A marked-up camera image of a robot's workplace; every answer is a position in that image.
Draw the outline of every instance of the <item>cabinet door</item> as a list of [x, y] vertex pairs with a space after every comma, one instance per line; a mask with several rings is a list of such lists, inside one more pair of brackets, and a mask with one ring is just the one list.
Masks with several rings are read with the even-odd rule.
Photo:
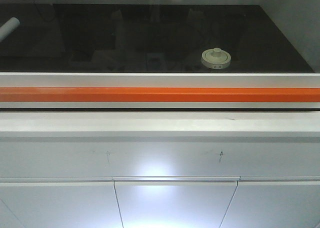
[[0, 199], [0, 227], [1, 228], [24, 228], [7, 205]]
[[122, 227], [113, 182], [2, 184], [0, 199], [24, 228]]
[[111, 176], [105, 146], [90, 138], [1, 138], [0, 177]]
[[125, 228], [218, 228], [235, 182], [116, 182]]
[[318, 142], [208, 137], [116, 142], [108, 146], [114, 176], [318, 176]]
[[222, 228], [314, 228], [319, 181], [239, 182]]

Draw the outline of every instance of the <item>white tube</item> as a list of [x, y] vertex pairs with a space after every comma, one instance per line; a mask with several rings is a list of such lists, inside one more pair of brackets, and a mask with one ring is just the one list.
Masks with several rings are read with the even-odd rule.
[[19, 25], [20, 21], [15, 17], [12, 17], [10, 20], [4, 23], [0, 27], [0, 42], [9, 36]]

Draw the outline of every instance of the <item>orange stripe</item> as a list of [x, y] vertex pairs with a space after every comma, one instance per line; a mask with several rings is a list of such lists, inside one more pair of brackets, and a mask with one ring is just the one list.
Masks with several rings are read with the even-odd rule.
[[0, 87], [0, 102], [320, 102], [320, 88]]

